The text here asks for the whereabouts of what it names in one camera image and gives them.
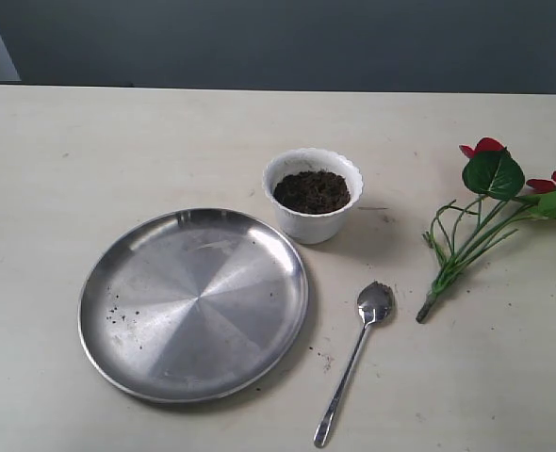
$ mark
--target white table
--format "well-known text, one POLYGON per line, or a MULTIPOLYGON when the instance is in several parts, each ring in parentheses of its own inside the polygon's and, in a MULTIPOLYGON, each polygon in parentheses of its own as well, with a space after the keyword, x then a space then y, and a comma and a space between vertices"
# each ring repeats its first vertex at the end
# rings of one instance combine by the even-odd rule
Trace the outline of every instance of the white table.
POLYGON ((526 225, 414 319, 437 270, 420 235, 471 199, 457 146, 485 135, 548 177, 556 96, 0 87, 0 451, 314 450, 373 279, 395 288, 397 317, 368 338, 329 450, 556 451, 556 225, 526 225), (145 405, 104 381, 76 330, 100 254, 188 207, 275 224, 261 172, 307 146, 348 156, 360 206, 388 210, 298 247, 316 295, 286 358, 208 406, 145 405))

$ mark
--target steel plate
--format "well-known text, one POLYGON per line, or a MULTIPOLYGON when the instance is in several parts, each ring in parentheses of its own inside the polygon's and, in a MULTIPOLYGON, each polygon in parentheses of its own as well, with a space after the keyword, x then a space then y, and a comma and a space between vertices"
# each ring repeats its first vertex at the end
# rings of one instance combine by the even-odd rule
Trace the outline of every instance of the steel plate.
POLYGON ((307 309, 299 254, 239 212, 185 210, 120 238, 88 277, 78 327, 100 373, 133 396, 195 402, 268 372, 307 309))

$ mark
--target dark soil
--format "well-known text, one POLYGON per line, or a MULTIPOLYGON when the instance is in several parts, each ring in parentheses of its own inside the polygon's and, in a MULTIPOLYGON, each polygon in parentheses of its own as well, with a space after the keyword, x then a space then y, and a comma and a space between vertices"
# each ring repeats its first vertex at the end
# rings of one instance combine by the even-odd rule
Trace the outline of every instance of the dark soil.
POLYGON ((276 186, 273 195, 284 207, 312 215, 334 212, 351 199, 345 179, 330 171, 288 175, 276 186))

